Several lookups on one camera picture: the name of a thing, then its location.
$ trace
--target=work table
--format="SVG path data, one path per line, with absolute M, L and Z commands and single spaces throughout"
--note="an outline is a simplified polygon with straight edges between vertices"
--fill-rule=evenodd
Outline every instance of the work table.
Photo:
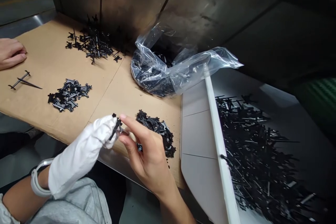
M 143 110 L 151 117 L 164 120 L 174 134 L 176 152 L 174 158 L 168 159 L 168 164 L 177 186 L 183 189 L 185 185 L 180 165 L 181 96 L 160 98 L 142 90 L 132 78 L 130 55 L 121 55 L 123 59 L 118 62 L 113 57 L 101 58 L 91 65 L 91 58 L 86 58 L 85 52 L 76 48 L 66 49 L 69 32 L 74 28 L 80 34 L 82 24 L 61 14 L 44 25 L 37 24 L 40 26 L 17 37 L 27 49 L 27 59 L 0 72 L 0 111 L 70 144 L 87 124 L 98 118 L 112 113 L 124 113 L 135 118 L 138 111 Z M 26 80 L 42 90 L 22 83 L 15 87 L 16 90 L 7 86 L 15 83 L 25 70 L 31 74 Z M 66 78 L 76 79 L 82 85 L 88 83 L 92 85 L 92 90 L 88 93 L 89 98 L 77 101 L 78 107 L 73 112 L 65 110 L 60 113 L 48 104 L 48 94 L 61 88 Z M 102 149 L 99 160 L 141 184 L 132 173 L 127 151 L 119 141 L 112 150 Z

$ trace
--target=black plastic component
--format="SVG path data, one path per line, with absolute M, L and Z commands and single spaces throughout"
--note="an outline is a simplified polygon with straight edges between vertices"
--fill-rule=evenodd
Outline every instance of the black plastic component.
M 76 36 L 75 29 L 73 33 L 69 33 L 68 38 L 75 42 L 67 41 L 65 48 L 77 48 L 79 51 L 85 51 L 86 57 L 92 59 L 91 64 L 95 63 L 95 59 L 108 58 L 108 56 L 113 56 L 114 60 L 118 62 L 122 58 L 117 55 L 118 52 L 113 54 L 110 34 L 100 31 L 97 15 L 92 19 L 93 22 L 89 16 L 87 17 L 87 26 L 80 31 L 83 35 Z
M 233 98 L 216 97 L 216 103 L 227 153 L 220 158 L 229 165 L 240 208 L 261 212 L 274 224 L 317 223 L 306 216 L 311 209 L 305 199 L 312 193 L 295 179 L 294 161 L 299 160 L 275 148 L 293 141 L 261 124 L 269 119 L 262 111 Z M 255 102 L 251 94 L 242 98 L 246 104 Z
M 32 84 L 32 83 L 30 83 L 30 82 L 24 80 L 24 78 L 25 78 L 27 75 L 30 76 L 30 72 L 28 72 L 27 70 L 25 70 L 25 72 L 26 72 L 26 74 L 25 74 L 24 76 L 22 76 L 21 78 L 17 78 L 18 81 L 17 81 L 13 86 L 11 86 L 11 85 L 8 85 L 8 86 L 10 86 L 11 89 L 16 90 L 16 89 L 15 89 L 15 86 L 16 86 L 17 84 L 19 84 L 20 82 L 22 82 L 22 83 L 27 84 L 27 85 L 29 85 L 29 86 L 32 86 L 32 87 L 35 87 L 35 88 L 38 88 L 38 89 L 42 89 L 41 87 L 36 86 L 36 85 L 34 85 L 34 84 Z
M 164 121 L 160 122 L 158 117 L 154 118 L 147 116 L 147 114 L 142 110 L 139 110 L 136 120 L 148 129 L 162 136 L 166 157 L 173 158 L 176 148 L 173 146 L 173 134 L 169 131 L 169 128 L 166 127 L 166 123 Z M 142 145 L 137 143 L 137 146 L 138 151 L 142 151 Z
M 57 89 L 57 93 L 50 93 L 48 95 L 48 103 L 52 103 L 54 107 L 58 108 L 60 112 L 65 109 L 72 112 L 75 107 L 78 107 L 76 103 L 82 96 L 89 97 L 88 92 L 92 89 L 92 86 L 85 84 L 81 86 L 77 80 L 66 79 L 64 86 Z
M 115 127 L 114 127 L 114 129 L 113 129 L 113 131 L 112 131 L 112 135 L 109 137 L 109 140 L 111 141 L 111 139 L 112 139 L 112 137 L 114 136 L 114 134 L 116 133 L 116 130 L 119 128 L 119 126 L 121 126 L 122 125 L 122 122 L 121 122 L 121 120 L 119 119 L 119 117 L 117 118 L 117 122 L 116 122 L 116 124 L 115 124 Z

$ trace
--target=plastic bag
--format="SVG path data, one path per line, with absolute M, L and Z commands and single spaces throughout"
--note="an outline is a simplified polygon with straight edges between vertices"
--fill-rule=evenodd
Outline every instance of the plastic bag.
M 220 68 L 242 66 L 224 47 L 197 53 L 188 37 L 177 35 L 162 23 L 140 35 L 135 44 L 138 49 L 131 61 L 132 76 L 139 86 L 160 97 L 180 95 Z

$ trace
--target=person's right hand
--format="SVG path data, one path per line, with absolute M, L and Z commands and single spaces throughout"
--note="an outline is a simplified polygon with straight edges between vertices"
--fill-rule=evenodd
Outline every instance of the person's right hand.
M 26 48 L 19 41 L 0 38 L 0 70 L 13 67 L 27 58 Z
M 162 136 L 147 129 L 135 119 L 121 114 L 121 121 L 142 144 L 143 152 L 138 152 L 136 143 L 126 135 L 119 137 L 128 152 L 132 169 L 142 183 L 159 199 L 176 187 L 173 175 L 168 169 Z

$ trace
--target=gloved hand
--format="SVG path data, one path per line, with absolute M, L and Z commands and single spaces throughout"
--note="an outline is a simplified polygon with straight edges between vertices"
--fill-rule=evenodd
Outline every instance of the gloved hand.
M 117 118 L 111 115 L 97 119 L 85 127 L 83 132 L 61 154 L 52 161 L 48 185 L 55 199 L 63 197 L 74 183 L 87 174 L 95 164 L 103 145 L 111 148 L 116 140 L 109 137 Z

